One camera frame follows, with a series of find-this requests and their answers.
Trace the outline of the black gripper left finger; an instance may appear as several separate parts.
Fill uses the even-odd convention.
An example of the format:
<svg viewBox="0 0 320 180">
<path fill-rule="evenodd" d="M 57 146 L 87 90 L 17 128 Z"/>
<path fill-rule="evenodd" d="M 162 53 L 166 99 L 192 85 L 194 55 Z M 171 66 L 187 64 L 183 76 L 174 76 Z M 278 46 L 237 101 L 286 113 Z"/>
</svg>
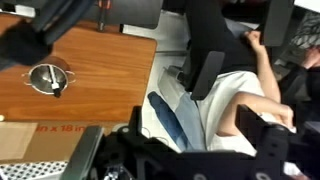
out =
<svg viewBox="0 0 320 180">
<path fill-rule="evenodd" d="M 32 66 L 48 57 L 54 43 L 94 5 L 94 0 L 48 0 L 31 21 L 19 20 L 0 35 L 0 70 Z"/>
</svg>

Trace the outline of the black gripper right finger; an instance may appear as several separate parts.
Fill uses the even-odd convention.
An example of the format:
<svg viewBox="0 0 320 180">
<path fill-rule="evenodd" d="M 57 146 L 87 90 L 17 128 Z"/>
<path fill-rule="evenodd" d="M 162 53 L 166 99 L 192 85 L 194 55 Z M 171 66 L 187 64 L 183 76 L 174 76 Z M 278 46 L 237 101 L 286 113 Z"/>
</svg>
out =
<svg viewBox="0 0 320 180">
<path fill-rule="evenodd" d="M 285 162 L 295 164 L 311 180 L 320 180 L 319 123 L 304 123 L 302 133 L 292 133 L 278 123 L 266 122 L 245 105 L 239 105 L 236 126 L 257 153 L 251 176 L 255 180 L 290 180 Z"/>
</svg>

